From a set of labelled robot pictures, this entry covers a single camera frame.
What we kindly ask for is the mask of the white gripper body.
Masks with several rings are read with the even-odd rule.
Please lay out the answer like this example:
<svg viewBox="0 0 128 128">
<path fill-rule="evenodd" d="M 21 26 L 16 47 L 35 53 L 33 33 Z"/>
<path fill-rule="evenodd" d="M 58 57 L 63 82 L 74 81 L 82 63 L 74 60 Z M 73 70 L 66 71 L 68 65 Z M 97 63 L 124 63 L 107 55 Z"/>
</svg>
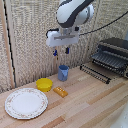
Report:
<svg viewBox="0 0 128 128">
<path fill-rule="evenodd" d="M 71 27 L 66 29 L 50 29 L 46 33 L 46 45 L 56 47 L 77 43 L 79 40 L 79 28 Z"/>
</svg>

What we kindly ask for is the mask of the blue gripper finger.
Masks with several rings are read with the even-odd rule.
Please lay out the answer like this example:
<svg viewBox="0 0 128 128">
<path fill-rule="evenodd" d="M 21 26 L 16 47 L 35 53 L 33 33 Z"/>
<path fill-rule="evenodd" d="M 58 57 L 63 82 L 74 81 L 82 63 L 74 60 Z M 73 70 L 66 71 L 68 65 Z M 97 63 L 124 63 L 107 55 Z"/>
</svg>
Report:
<svg viewBox="0 0 128 128">
<path fill-rule="evenodd" d="M 54 56 L 58 56 L 57 49 L 55 49 L 55 50 L 53 51 L 53 55 L 54 55 Z"/>
<path fill-rule="evenodd" d="M 67 47 L 65 53 L 66 53 L 66 54 L 69 54 L 69 51 L 70 51 L 70 48 Z"/>
</svg>

